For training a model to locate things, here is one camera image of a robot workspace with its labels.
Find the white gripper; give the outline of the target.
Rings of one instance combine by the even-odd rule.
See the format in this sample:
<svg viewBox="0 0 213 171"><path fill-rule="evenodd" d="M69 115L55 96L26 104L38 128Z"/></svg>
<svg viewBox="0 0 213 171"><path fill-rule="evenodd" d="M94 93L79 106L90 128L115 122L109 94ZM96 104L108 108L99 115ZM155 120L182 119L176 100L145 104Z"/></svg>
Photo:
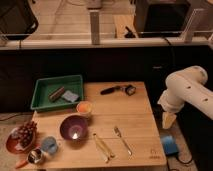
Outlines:
<svg viewBox="0 0 213 171"><path fill-rule="evenodd" d="M183 108L183 101L170 92L163 92L158 104L165 111L162 115L162 127L169 129L176 120L174 113L178 113Z"/></svg>

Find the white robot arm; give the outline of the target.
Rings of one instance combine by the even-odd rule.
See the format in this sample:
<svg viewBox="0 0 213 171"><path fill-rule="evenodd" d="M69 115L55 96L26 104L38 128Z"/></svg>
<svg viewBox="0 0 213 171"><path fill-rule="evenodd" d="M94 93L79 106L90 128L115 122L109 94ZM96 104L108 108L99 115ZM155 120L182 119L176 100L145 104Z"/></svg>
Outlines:
<svg viewBox="0 0 213 171"><path fill-rule="evenodd" d="M176 120L176 114L185 103L199 109L213 120L213 91L204 87L208 74L200 66L191 66L175 71L165 79L166 89L161 94L158 104L164 110L162 127L169 129Z"/></svg>

